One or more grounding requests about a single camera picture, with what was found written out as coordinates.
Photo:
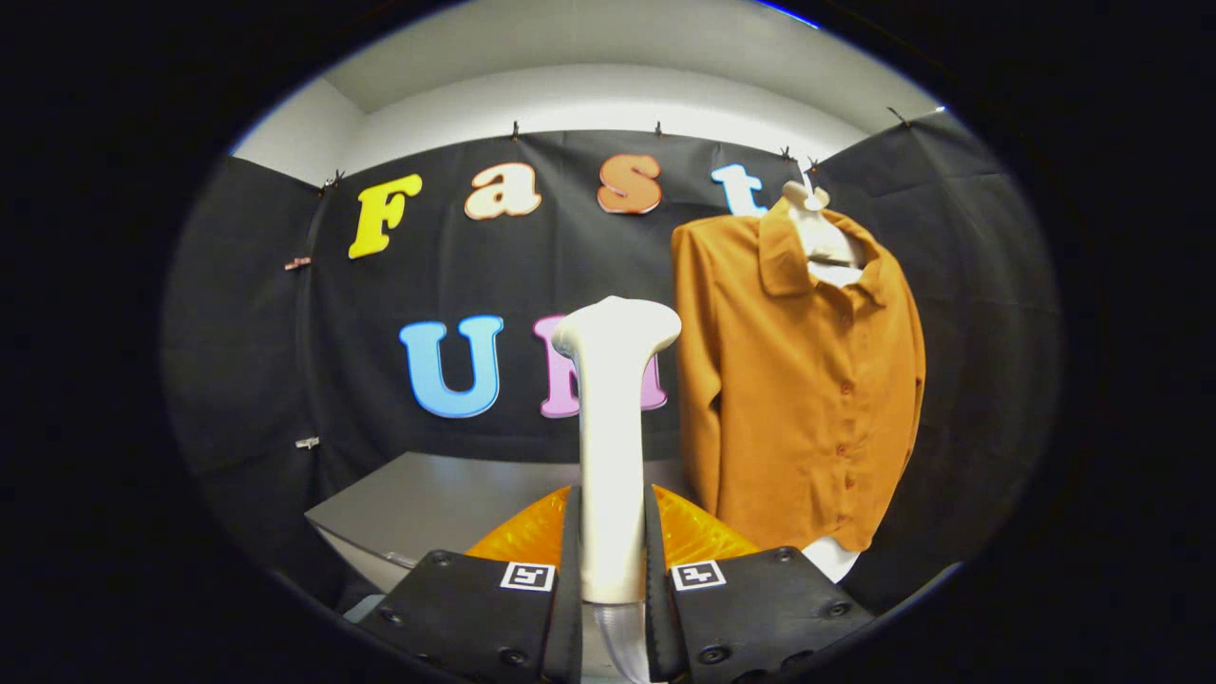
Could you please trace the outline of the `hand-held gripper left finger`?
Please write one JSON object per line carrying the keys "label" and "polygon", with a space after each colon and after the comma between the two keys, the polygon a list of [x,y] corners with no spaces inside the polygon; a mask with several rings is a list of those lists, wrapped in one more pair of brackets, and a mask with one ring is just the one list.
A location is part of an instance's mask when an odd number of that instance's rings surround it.
{"label": "hand-held gripper left finger", "polygon": [[565,486],[465,554],[430,550],[356,626],[426,682],[578,683],[579,523]]}

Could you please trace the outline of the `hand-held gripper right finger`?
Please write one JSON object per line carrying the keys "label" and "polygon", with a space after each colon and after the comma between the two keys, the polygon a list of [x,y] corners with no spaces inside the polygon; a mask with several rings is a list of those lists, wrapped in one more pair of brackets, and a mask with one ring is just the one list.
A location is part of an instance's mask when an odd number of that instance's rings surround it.
{"label": "hand-held gripper right finger", "polygon": [[663,486],[646,494],[646,647],[657,683],[776,683],[874,615],[803,550],[760,549]]}

